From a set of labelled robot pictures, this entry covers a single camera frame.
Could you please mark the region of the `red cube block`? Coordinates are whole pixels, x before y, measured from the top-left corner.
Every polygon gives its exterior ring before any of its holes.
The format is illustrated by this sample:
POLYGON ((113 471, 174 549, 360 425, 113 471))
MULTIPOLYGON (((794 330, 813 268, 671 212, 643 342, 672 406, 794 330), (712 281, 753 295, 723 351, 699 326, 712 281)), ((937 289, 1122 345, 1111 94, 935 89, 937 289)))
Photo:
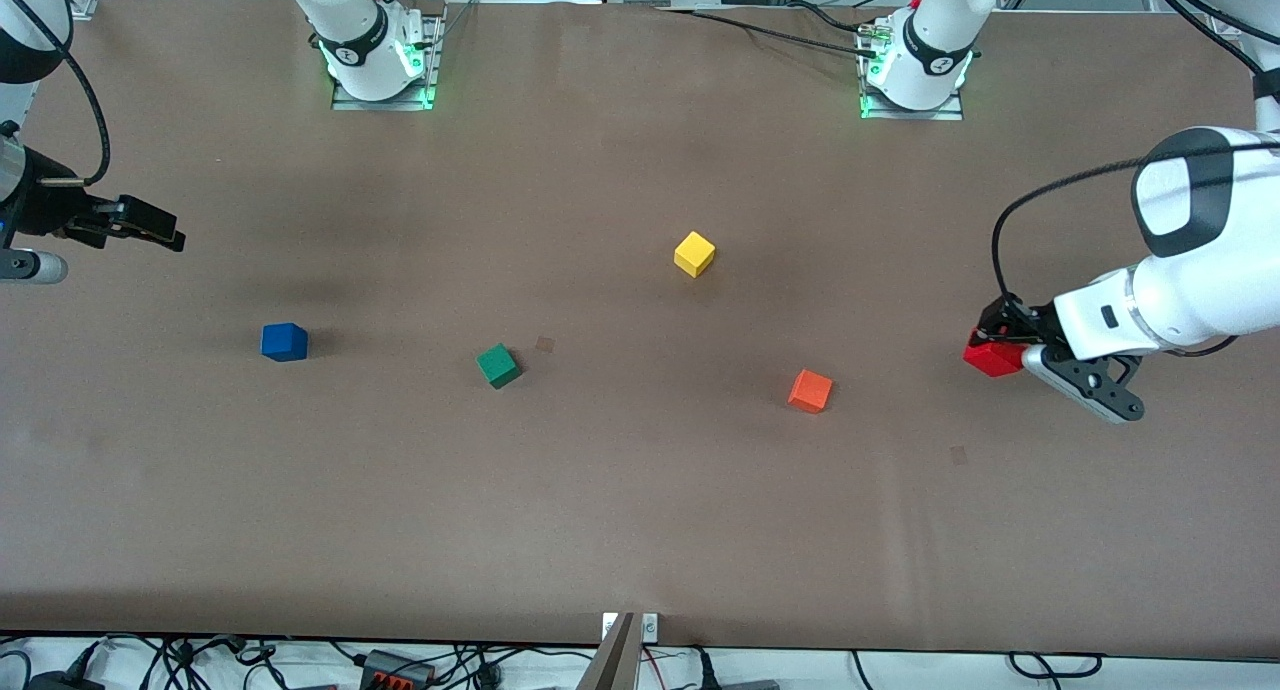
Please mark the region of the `red cube block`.
POLYGON ((1010 376, 1024 370, 1023 355, 1027 348, 1028 344, 1002 343, 1000 335, 975 335, 973 329, 963 358, 986 376, 1010 376))

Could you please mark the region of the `green cube block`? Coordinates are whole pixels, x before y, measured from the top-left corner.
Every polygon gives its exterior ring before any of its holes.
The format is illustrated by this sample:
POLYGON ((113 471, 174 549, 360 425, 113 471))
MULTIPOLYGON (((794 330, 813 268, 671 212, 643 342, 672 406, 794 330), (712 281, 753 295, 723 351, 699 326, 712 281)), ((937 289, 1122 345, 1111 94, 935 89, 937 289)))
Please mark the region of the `green cube block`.
POLYGON ((493 344, 477 355, 475 362, 485 383, 495 390, 500 390, 524 374, 520 362, 504 343, 493 344))

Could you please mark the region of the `blue cube block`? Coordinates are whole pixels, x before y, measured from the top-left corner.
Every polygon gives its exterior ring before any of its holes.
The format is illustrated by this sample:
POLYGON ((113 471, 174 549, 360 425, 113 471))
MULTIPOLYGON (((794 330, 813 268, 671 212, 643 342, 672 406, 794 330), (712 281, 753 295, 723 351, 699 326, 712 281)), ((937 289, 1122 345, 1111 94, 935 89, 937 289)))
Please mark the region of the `blue cube block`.
POLYGON ((293 323, 262 326, 260 355, 275 362, 294 362, 308 357, 308 333, 293 323))

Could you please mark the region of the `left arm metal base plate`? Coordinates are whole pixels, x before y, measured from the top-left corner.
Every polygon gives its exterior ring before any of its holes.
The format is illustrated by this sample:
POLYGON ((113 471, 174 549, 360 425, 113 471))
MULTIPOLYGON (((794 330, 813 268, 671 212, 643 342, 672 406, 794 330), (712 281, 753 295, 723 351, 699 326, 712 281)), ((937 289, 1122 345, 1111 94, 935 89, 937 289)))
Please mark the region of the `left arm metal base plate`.
POLYGON ((975 58, 973 49, 957 55, 916 58, 893 35, 893 26, 861 26, 856 47, 861 119, 960 122, 961 88, 975 58))

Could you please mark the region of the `brown table cover mat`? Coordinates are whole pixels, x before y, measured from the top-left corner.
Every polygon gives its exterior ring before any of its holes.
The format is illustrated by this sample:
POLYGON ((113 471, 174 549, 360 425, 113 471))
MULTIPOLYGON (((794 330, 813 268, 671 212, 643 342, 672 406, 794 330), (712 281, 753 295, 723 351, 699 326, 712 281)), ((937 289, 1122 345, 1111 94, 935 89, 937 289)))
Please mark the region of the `brown table cover mat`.
POLYGON ((1280 655, 1280 333, 1147 358, 1125 426, 961 357, 1014 198, 1252 125, 1184 20, 995 15, 963 122, 577 5, 471 6, 431 111, 335 111, 307 35, 291 0, 78 26, 97 192, 188 242, 37 239, 68 279, 0 285, 0 627, 1280 655), (260 355, 285 323, 307 358, 260 355))

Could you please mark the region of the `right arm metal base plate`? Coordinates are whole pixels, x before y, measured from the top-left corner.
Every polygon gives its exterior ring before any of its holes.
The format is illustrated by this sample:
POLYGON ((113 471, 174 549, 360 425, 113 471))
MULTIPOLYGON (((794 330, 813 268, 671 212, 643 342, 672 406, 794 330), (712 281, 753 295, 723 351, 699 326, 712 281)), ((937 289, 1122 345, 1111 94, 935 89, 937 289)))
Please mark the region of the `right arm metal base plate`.
POLYGON ((444 15, 388 15, 358 44, 320 44, 335 111, 430 111, 442 64, 444 15))

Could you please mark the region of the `yellow cube block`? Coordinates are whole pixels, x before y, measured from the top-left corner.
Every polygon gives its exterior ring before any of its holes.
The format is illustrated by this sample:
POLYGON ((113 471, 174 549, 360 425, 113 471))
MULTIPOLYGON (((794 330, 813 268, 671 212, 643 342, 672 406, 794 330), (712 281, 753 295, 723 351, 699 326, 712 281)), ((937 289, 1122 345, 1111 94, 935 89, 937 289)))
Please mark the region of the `yellow cube block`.
POLYGON ((700 277, 716 257, 716 245, 704 236, 690 230, 675 247, 673 262, 689 277, 700 277))

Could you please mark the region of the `grey angled metal bar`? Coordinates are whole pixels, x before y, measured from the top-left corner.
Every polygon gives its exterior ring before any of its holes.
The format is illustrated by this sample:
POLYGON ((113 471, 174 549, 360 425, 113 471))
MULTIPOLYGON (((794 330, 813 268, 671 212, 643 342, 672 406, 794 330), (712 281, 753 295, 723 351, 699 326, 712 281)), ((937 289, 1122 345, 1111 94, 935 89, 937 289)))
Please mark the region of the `grey angled metal bar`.
POLYGON ((643 661, 644 616, 616 613, 575 690, 636 690, 643 661))

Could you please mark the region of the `orange cube block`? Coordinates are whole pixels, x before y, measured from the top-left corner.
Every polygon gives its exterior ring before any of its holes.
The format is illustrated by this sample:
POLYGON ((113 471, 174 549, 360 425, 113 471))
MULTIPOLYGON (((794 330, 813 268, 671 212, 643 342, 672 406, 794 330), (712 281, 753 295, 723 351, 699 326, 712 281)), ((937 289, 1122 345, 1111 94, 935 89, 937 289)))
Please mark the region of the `orange cube block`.
POLYGON ((829 403, 829 396, 835 388, 831 376, 803 367, 795 376, 790 389, 787 405, 808 413, 819 413, 829 403))

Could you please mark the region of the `black orange connector box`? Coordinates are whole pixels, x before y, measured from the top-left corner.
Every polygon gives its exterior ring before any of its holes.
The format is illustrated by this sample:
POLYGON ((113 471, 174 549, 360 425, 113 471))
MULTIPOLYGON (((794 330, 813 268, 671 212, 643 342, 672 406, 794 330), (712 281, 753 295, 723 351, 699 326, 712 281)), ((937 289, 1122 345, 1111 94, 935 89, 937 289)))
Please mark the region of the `black orange connector box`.
POLYGON ((365 654, 360 667, 358 690, 429 690, 436 676, 428 661, 379 650, 365 654))

